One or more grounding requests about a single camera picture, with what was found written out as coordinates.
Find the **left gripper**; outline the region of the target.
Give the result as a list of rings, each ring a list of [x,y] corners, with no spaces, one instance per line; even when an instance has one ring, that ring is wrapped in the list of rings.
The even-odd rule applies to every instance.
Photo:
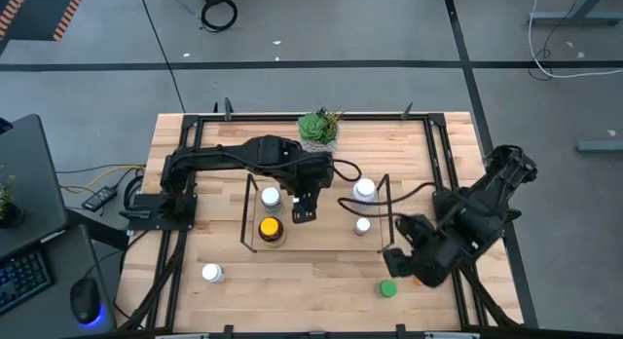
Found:
[[[329,188],[333,180],[333,156],[330,153],[304,153],[301,158],[288,163],[284,167],[284,189],[292,197],[299,198],[304,193],[302,201],[292,202],[292,221],[304,223],[316,220],[315,189]]]

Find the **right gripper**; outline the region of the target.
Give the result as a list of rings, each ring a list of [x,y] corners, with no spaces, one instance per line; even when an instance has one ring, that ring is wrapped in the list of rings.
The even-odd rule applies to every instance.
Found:
[[[393,278],[414,275],[429,287],[443,283],[460,257],[458,244],[443,234],[433,233],[433,225],[423,214],[399,214],[395,226],[413,250],[409,257],[400,248],[386,249],[383,259],[389,274]]]

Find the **clear jar green label white cap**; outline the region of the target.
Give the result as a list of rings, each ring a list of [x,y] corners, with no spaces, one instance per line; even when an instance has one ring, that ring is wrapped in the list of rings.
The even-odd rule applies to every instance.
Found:
[[[274,187],[267,187],[261,193],[261,203],[266,213],[278,215],[282,211],[280,191]]]

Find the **amber bottle yellow cap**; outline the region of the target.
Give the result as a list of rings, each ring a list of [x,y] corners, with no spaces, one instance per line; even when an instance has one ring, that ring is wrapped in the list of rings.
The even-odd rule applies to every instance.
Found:
[[[280,247],[286,240],[283,223],[276,217],[268,216],[261,220],[258,227],[260,240],[269,247]]]

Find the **green cap medicine bottle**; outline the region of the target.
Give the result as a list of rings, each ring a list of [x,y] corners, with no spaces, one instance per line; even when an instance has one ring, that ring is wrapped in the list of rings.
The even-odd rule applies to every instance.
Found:
[[[392,298],[398,292],[397,282],[391,279],[379,281],[375,284],[374,290],[380,298]]]

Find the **large white medicine bottle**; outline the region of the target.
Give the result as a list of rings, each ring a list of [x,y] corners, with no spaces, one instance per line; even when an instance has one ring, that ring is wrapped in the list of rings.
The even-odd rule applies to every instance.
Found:
[[[351,190],[352,197],[360,202],[372,203],[376,201],[376,185],[369,178],[359,179]]]

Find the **clear acrylic tray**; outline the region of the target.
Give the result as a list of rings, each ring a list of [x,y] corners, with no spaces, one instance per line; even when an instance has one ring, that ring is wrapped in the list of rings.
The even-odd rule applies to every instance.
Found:
[[[292,221],[292,197],[281,190],[282,211],[278,215],[265,212],[261,193],[267,187],[276,187],[266,177],[249,174],[246,180],[242,210],[240,242],[253,252],[257,251],[373,251],[382,252],[394,244],[394,227],[386,214],[388,206],[366,207],[351,205],[344,209],[338,204],[342,197],[351,197],[354,184],[339,177],[332,186],[320,191],[317,200],[316,220],[295,224]],[[265,245],[258,235],[259,223],[268,216],[278,218],[286,231],[286,240],[280,247]],[[354,234],[358,218],[371,222],[371,230],[364,236]]]

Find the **succulent plant in patterned pot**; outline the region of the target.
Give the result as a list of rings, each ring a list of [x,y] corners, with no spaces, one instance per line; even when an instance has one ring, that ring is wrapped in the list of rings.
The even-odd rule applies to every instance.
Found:
[[[303,149],[310,153],[335,152],[344,114],[345,111],[329,111],[321,107],[300,117],[297,125]]]

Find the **black power adapter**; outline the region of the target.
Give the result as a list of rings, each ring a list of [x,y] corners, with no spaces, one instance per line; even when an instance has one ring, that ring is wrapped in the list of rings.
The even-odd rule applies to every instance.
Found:
[[[97,191],[92,191],[92,195],[82,202],[82,208],[91,212],[97,212],[113,200],[117,194],[118,191],[115,187],[104,186]]]

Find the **grey table foot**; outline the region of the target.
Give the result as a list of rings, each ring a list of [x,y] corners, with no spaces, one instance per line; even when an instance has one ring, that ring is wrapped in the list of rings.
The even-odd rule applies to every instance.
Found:
[[[614,26],[623,22],[623,13],[593,13],[593,9],[601,0],[575,0],[566,13],[562,12],[538,12],[537,0],[533,0],[527,23],[533,25],[584,25],[604,24]]]
[[[623,140],[579,140],[576,150],[581,153],[619,153],[623,154]]]

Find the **black computer mouse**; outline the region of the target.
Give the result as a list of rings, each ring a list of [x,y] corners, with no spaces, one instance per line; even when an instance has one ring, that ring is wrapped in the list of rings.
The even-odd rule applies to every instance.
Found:
[[[103,303],[97,282],[92,277],[76,281],[70,289],[69,302],[75,320],[83,326],[93,326],[101,320]]]

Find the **dark desk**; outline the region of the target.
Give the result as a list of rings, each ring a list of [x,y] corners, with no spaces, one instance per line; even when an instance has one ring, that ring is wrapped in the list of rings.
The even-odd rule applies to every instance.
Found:
[[[66,208],[39,116],[31,114],[0,132],[0,182],[13,197],[0,218],[0,259],[41,247],[54,284],[0,316],[0,339],[68,339],[110,333],[116,320],[97,264],[88,228]],[[103,303],[101,320],[79,324],[71,311],[71,286],[96,280]]]

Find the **black keyboard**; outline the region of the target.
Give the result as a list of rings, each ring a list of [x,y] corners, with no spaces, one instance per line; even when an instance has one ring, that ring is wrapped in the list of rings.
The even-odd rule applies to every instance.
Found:
[[[35,247],[0,259],[0,316],[51,287],[45,253]]]

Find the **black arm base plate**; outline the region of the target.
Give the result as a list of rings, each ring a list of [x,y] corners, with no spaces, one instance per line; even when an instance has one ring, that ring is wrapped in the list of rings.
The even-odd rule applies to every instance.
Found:
[[[130,230],[188,231],[194,227],[197,202],[195,194],[139,194],[119,214]]]

